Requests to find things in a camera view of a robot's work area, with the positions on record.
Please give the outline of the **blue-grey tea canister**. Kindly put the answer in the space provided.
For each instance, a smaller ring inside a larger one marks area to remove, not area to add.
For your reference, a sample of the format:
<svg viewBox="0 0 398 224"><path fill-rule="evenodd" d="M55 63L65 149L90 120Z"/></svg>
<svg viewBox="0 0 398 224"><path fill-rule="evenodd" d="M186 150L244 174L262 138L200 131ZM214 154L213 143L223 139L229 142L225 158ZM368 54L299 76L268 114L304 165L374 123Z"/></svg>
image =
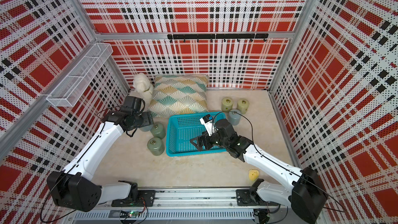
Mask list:
<svg viewBox="0 0 398 224"><path fill-rule="evenodd" d="M150 125L147 125L147 126L144 126L144 127L140 127L139 129L140 129L142 132L148 132L148 131L150 131L152 128L153 128L153 124L150 124Z"/></svg>

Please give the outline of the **dark green tea canister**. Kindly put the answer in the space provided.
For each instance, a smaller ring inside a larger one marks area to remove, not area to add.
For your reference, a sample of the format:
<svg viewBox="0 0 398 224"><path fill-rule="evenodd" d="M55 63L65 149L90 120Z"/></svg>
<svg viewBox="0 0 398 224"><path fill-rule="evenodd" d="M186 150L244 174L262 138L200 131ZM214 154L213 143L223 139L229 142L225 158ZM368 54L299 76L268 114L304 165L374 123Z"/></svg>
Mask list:
<svg viewBox="0 0 398 224"><path fill-rule="evenodd" d="M164 125L160 122L154 123L150 132L152 133L154 138L159 138L162 140L163 138L166 137L166 129Z"/></svg>

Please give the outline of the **teal plastic basket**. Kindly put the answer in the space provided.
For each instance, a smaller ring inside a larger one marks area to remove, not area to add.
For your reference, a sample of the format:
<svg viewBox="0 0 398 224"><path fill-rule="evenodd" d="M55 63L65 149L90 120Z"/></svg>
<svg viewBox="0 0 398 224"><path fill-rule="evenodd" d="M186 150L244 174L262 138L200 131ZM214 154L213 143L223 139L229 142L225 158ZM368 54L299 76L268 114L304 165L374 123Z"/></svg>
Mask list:
<svg viewBox="0 0 398 224"><path fill-rule="evenodd" d="M205 155L225 152L224 148L213 147L210 150L198 151L190 140L206 132L200 119L207 113L175 115L169 118L166 134L166 153L170 157Z"/></svg>

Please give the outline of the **olive green tea canister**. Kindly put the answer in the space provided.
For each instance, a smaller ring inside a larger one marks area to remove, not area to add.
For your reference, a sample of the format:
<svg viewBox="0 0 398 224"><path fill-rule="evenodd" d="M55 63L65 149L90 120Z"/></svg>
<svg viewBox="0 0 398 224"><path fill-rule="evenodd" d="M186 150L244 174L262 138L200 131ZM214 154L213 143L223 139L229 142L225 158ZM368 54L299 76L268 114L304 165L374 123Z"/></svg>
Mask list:
<svg viewBox="0 0 398 224"><path fill-rule="evenodd" d="M165 151L163 141L158 137L150 139L147 143L147 148L154 156L160 156Z"/></svg>

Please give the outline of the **light blue tea canister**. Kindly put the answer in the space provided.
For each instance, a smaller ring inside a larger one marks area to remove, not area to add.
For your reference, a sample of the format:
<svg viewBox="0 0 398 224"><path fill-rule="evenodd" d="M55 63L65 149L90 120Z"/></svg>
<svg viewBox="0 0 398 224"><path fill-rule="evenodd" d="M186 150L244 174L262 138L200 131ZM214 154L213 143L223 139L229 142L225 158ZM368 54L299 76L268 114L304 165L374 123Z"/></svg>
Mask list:
<svg viewBox="0 0 398 224"><path fill-rule="evenodd" d="M231 125L238 125L241 120L241 112L239 110L231 110L229 112L228 120Z"/></svg>

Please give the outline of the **yellow-green tea canister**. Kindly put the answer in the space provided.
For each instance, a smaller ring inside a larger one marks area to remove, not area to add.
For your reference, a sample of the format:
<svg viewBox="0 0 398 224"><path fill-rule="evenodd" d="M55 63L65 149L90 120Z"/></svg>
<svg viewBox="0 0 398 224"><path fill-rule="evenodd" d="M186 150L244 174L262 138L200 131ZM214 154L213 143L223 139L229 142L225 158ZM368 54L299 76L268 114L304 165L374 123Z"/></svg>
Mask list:
<svg viewBox="0 0 398 224"><path fill-rule="evenodd" d="M233 108L234 101L230 97L224 97L221 101L221 110L223 112L229 112Z"/></svg>

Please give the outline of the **pale yellow tea canister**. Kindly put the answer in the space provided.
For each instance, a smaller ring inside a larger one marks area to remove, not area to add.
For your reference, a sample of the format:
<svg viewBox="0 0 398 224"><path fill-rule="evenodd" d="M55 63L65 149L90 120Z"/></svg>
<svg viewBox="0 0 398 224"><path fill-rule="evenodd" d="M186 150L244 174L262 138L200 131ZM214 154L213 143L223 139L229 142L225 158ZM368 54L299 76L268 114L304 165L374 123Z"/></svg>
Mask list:
<svg viewBox="0 0 398 224"><path fill-rule="evenodd" d="M246 114L249 108L249 101L247 99L239 99L237 102L237 110L240 111L242 115Z"/></svg>

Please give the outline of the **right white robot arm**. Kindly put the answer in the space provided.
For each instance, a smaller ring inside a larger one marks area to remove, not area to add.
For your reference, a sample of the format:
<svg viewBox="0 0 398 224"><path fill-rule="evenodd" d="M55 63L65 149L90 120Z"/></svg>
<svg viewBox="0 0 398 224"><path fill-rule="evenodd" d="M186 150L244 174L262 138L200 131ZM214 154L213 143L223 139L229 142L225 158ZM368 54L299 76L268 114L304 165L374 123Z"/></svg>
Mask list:
<svg viewBox="0 0 398 224"><path fill-rule="evenodd" d="M290 207L304 222L316 223L329 198L316 171L300 169L273 157L254 141L238 135L227 119L214 121L207 115L201 119L201 124L206 130L190 140L198 151L215 146L224 148L233 158L260 169L280 183L275 186L256 180L250 193L254 202L269 201Z"/></svg>

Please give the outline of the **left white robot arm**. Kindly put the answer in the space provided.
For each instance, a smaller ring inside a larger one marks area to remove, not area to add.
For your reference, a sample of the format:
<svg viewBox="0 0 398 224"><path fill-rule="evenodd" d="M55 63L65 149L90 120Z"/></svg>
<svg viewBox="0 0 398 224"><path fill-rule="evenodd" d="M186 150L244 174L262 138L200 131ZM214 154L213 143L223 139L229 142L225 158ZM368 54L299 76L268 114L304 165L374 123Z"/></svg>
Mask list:
<svg viewBox="0 0 398 224"><path fill-rule="evenodd" d="M118 110L109 110L88 144L60 172L47 177L49 197L59 207L89 212L97 205L114 200L138 202L138 185L122 180L117 184L100 186L92 178L109 149L122 135L133 137L143 127L153 125L145 101L127 96Z"/></svg>

